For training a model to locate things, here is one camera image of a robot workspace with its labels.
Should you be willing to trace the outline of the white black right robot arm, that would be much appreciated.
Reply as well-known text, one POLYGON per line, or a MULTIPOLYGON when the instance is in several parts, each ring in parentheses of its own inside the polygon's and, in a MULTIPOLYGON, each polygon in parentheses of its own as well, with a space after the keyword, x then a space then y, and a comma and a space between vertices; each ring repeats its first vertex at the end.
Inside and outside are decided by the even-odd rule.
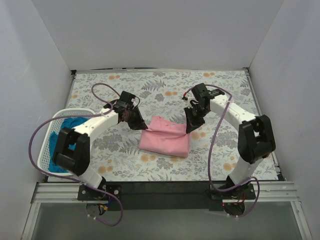
POLYGON ((237 150, 239 159, 236 167, 228 175, 222 187, 212 186, 214 192, 227 193, 237 199, 245 192, 244 186, 254 180, 253 173, 275 149, 272 123, 267 115, 255 115, 244 110, 232 101, 232 94, 221 87, 209 89, 208 84, 200 83, 189 89, 191 97, 184 108, 186 133, 191 133, 205 124, 204 117, 213 112, 220 116, 219 124, 227 121, 238 132, 237 150))

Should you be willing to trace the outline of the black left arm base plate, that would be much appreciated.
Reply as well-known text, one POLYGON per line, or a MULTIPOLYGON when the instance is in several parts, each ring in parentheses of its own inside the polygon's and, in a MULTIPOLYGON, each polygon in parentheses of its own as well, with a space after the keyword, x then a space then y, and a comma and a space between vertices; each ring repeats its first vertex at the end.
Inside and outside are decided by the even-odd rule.
MULTIPOLYGON (((122 195, 122 186, 119 184, 104 184, 101 190, 115 195, 118 199, 120 199, 122 195)), ((110 196, 108 194, 91 189, 84 184, 79 186, 77 194, 78 201, 106 201, 109 199, 110 196)))

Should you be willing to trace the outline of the pink t shirt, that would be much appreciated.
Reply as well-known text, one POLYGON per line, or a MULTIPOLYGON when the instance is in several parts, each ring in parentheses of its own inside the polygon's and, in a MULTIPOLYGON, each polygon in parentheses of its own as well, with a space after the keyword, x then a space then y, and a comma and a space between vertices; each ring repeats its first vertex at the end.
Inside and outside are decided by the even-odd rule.
POLYGON ((189 155, 190 135, 187 125, 153 116, 140 137, 139 148, 157 154, 186 158, 189 155))

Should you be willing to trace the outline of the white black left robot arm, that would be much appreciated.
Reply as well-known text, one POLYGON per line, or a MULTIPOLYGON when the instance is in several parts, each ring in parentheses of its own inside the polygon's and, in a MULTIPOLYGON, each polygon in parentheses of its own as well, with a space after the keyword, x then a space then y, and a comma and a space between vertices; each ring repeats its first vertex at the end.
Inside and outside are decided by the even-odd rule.
POLYGON ((108 129, 126 122, 131 130, 146 130, 148 127, 134 101, 132 93, 122 91, 114 103, 107 103, 99 113, 73 128, 60 130, 53 153, 53 163, 72 173, 81 182, 90 186, 89 194, 95 200, 106 196, 106 180, 90 166, 93 142, 108 129))

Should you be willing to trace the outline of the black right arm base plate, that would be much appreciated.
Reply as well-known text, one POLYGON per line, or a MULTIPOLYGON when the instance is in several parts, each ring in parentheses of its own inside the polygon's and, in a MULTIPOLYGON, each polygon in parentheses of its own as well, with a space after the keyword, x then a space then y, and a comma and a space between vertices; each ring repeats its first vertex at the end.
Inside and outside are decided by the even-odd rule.
POLYGON ((254 200, 256 198, 256 191, 254 185, 249 182, 243 185, 237 186, 235 189, 229 191, 218 191, 209 187, 206 192, 213 200, 254 200))

